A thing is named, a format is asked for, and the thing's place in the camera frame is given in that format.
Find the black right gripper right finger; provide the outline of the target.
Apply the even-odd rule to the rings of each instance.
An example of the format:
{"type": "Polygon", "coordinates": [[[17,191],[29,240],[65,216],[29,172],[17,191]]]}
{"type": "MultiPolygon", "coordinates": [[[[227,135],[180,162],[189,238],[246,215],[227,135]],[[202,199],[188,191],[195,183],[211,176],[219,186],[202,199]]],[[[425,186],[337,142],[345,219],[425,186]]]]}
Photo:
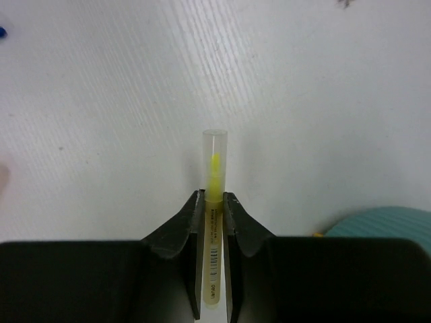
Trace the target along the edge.
{"type": "Polygon", "coordinates": [[[274,320],[266,242],[274,235],[251,217],[232,192],[223,195],[224,270],[229,322],[274,320]]]}

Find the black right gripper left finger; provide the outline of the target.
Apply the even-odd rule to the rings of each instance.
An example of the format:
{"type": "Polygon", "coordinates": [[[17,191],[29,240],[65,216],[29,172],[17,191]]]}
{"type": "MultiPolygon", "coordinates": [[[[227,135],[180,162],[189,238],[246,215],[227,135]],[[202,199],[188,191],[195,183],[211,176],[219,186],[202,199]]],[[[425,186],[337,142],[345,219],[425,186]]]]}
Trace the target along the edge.
{"type": "Polygon", "coordinates": [[[204,249],[204,191],[145,237],[140,314],[144,320],[198,320],[204,249]]]}

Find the blue ballpoint pen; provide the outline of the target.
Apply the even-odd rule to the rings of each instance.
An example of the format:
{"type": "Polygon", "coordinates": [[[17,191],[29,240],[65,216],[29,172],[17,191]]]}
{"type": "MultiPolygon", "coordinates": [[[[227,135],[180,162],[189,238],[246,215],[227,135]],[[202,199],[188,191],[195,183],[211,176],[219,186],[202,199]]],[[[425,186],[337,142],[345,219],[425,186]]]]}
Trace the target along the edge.
{"type": "Polygon", "coordinates": [[[0,39],[2,40],[6,37],[7,37],[7,30],[4,27],[0,26],[0,39]]]}

